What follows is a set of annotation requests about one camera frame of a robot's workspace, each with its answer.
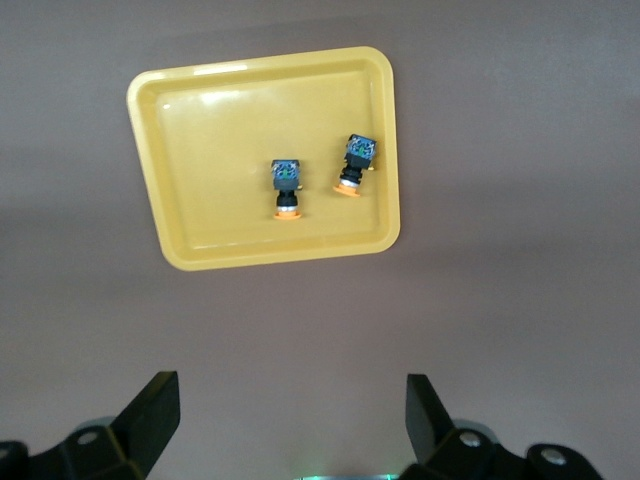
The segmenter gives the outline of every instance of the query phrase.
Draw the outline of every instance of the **plastic tray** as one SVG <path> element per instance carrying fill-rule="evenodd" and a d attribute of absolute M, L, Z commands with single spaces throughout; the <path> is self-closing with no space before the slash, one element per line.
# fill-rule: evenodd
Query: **plastic tray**
<path fill-rule="evenodd" d="M 160 245 L 183 270 L 373 253 L 400 230 L 393 76 L 370 47 L 145 72 L 128 107 Z M 378 141 L 361 197 L 333 191 L 352 133 Z M 273 159 L 298 159 L 278 221 Z"/>

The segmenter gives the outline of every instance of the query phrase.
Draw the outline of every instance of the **yellow tray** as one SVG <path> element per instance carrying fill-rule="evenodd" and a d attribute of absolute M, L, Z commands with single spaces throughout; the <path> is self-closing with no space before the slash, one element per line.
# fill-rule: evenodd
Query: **yellow tray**
<path fill-rule="evenodd" d="M 369 47 L 145 72 L 127 103 L 167 260 L 183 270 L 374 253 L 400 230 L 393 74 Z M 352 133 L 377 140 L 359 198 L 333 191 Z M 271 161 L 298 159 L 300 219 Z"/>

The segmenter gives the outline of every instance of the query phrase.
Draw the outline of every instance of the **metal screw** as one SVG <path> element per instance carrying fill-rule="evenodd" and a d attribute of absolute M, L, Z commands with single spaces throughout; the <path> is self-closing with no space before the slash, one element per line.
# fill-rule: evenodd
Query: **metal screw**
<path fill-rule="evenodd" d="M 542 452 L 540 452 L 540 455 L 542 455 L 542 458 L 544 458 L 547 462 L 553 463 L 554 465 L 562 466 L 566 465 L 567 463 L 567 459 L 564 458 L 564 455 L 562 455 L 555 448 L 545 448 L 544 450 L 542 450 Z"/>
<path fill-rule="evenodd" d="M 78 445 L 87 445 L 93 442 L 96 438 L 98 438 L 98 434 L 96 432 L 83 433 L 78 437 Z"/>
<path fill-rule="evenodd" d="M 460 440 L 462 440 L 462 443 L 464 443 L 467 447 L 472 447 L 472 448 L 479 447 L 480 444 L 482 443 L 480 441 L 480 437 L 478 437 L 473 432 L 462 432 L 460 434 Z"/>

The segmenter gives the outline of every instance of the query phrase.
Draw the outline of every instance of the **gray surface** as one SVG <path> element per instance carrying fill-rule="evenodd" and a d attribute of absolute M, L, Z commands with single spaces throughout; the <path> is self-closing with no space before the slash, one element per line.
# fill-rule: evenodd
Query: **gray surface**
<path fill-rule="evenodd" d="M 41 451 L 177 369 L 152 479 L 399 472 L 424 372 L 518 454 L 637 477 L 640 3 L 394 4 L 0 3 L 2 438 Z M 131 79 L 363 44 L 395 71 L 398 242 L 170 267 Z"/>

